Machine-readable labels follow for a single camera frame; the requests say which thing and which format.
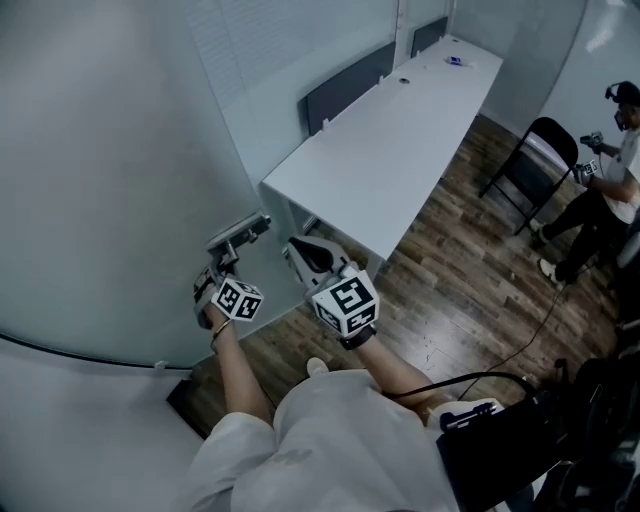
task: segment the white t-shirt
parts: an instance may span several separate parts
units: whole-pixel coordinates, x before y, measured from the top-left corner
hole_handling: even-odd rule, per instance
[[[435,444],[438,407],[425,428],[383,397],[364,370],[314,376],[282,401],[274,428],[243,413],[216,425],[189,469],[176,510],[193,512],[457,512]]]
[[[627,169],[633,177],[640,183],[640,143],[638,142],[640,129],[627,130],[625,133],[620,153],[611,160],[607,172],[604,173],[606,180],[614,183],[622,183],[627,173]],[[640,191],[636,192],[631,201],[623,203],[610,197],[604,196],[609,208],[622,222],[631,224],[636,217],[636,211],[640,207]]]

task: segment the person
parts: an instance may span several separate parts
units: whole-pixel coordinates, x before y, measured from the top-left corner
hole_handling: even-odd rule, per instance
[[[544,258],[538,260],[540,271],[558,286],[573,282],[591,256],[619,238],[640,207],[640,90],[631,82],[622,82],[613,99],[618,103],[616,119],[621,119],[626,131],[621,147],[601,144],[594,148],[596,154],[613,159],[604,179],[592,176],[586,192],[571,201],[552,224],[536,230],[539,240],[546,244],[582,225],[564,261],[554,265]]]
[[[213,332],[227,320],[211,304],[205,312]],[[177,510],[458,510],[435,444],[438,417],[486,400],[451,402],[436,391],[386,398],[431,381],[373,335],[354,348],[366,370],[328,372],[311,359],[310,378],[272,419],[233,324],[214,343],[227,414],[197,453]]]

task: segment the dark gray partition panel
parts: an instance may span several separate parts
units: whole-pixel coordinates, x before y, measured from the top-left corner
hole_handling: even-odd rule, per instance
[[[303,99],[309,123],[309,135],[322,129],[322,121],[331,121],[340,112],[378,83],[381,76],[393,70],[396,43],[390,43],[370,53],[325,83]]]
[[[447,21],[449,18],[444,16],[439,20],[432,21],[424,27],[416,29],[413,33],[413,45],[411,46],[411,57],[415,57],[418,50],[423,51],[429,48],[433,43],[437,42],[447,31]]]

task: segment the person wearing black cap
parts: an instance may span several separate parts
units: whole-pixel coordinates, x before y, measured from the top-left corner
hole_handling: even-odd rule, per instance
[[[618,90],[613,94],[616,85]],[[568,229],[583,226],[564,261],[553,265],[538,260],[542,273],[558,286],[575,280],[591,256],[622,235],[640,207],[640,89],[631,82],[621,82],[607,89],[606,98],[618,104],[615,120],[625,131],[622,146],[601,144],[593,148],[596,154],[613,159],[604,179],[592,175],[584,183],[586,192],[569,203],[555,222],[536,230],[540,241],[547,243]]]

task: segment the black cap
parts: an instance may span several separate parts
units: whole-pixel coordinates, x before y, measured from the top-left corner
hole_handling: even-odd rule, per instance
[[[618,90],[613,96],[613,101],[640,107],[640,89],[631,82],[620,82]]]

